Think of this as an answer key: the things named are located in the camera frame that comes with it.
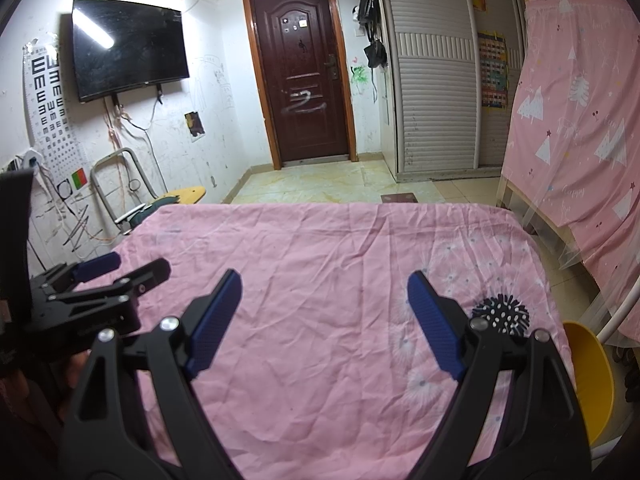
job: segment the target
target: small picture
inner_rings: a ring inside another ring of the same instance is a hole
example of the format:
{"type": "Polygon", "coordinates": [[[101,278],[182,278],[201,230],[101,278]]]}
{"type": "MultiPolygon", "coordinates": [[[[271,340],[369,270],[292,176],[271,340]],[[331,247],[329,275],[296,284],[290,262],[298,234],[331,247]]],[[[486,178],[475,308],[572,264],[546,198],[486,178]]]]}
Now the small picture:
{"type": "Polygon", "coordinates": [[[474,9],[480,12],[486,12],[486,0],[473,0],[474,9]]]}
{"type": "Polygon", "coordinates": [[[191,141],[195,142],[205,133],[204,126],[202,126],[202,121],[200,120],[200,116],[197,112],[189,112],[188,114],[185,114],[184,117],[185,119],[187,119],[187,126],[189,127],[189,132],[191,133],[191,141]]]}

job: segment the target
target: tiled floor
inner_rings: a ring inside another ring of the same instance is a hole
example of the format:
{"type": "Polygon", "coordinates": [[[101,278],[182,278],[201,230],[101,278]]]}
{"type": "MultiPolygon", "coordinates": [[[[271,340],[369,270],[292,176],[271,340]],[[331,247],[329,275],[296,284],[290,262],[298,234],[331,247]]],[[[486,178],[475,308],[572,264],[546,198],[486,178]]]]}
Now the tiled floor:
{"type": "MultiPolygon", "coordinates": [[[[254,174],[233,203],[381,203],[382,194],[412,192],[421,203],[464,202],[495,205],[499,180],[473,178],[396,184],[382,160],[334,162],[254,174]]],[[[542,265],[562,320],[579,319],[597,296],[597,285],[581,265],[560,270],[558,259],[537,236],[533,238],[540,249],[542,265]]],[[[607,353],[610,354],[610,347],[607,347],[607,353]]],[[[613,362],[611,364],[616,383],[616,401],[609,425],[597,444],[617,436],[620,425],[630,413],[631,405],[624,400],[625,370],[613,362]]]]}

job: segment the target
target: poster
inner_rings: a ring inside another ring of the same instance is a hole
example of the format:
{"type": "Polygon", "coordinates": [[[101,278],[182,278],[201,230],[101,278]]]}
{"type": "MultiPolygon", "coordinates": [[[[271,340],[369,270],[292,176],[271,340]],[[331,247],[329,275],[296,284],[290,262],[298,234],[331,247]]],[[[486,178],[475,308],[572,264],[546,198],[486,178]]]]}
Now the poster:
{"type": "Polygon", "coordinates": [[[480,12],[486,12],[486,0],[472,0],[474,3],[474,9],[480,12]]]}
{"type": "Polygon", "coordinates": [[[205,134],[204,126],[200,120],[200,114],[197,112],[189,112],[184,115],[189,127],[189,133],[191,134],[191,142],[195,142],[205,134]]]}
{"type": "Polygon", "coordinates": [[[482,81],[482,106],[507,108],[507,45],[497,33],[478,33],[480,49],[480,73],[482,81]]]}
{"type": "Polygon", "coordinates": [[[22,65],[34,148],[43,155],[45,177],[66,200],[87,184],[88,168],[67,113],[57,38],[27,43],[22,65]]]}

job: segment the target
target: wall-mounted tv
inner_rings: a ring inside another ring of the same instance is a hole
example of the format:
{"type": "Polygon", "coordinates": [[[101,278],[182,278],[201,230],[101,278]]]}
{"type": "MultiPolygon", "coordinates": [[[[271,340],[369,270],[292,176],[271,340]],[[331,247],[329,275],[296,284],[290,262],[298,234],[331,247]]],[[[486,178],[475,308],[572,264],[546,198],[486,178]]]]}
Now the wall-mounted tv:
{"type": "Polygon", "coordinates": [[[182,13],[116,0],[74,0],[80,102],[189,77],[182,13]]]}

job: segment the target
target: doormat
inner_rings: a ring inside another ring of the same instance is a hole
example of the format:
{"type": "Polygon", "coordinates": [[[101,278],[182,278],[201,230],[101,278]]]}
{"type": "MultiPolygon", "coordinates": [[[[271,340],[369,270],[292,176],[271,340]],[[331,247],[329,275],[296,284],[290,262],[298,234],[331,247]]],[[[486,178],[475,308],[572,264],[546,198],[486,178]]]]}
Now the doormat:
{"type": "Polygon", "coordinates": [[[382,202],[411,202],[418,203],[418,199],[413,193],[393,193],[390,195],[380,195],[382,202]]]}

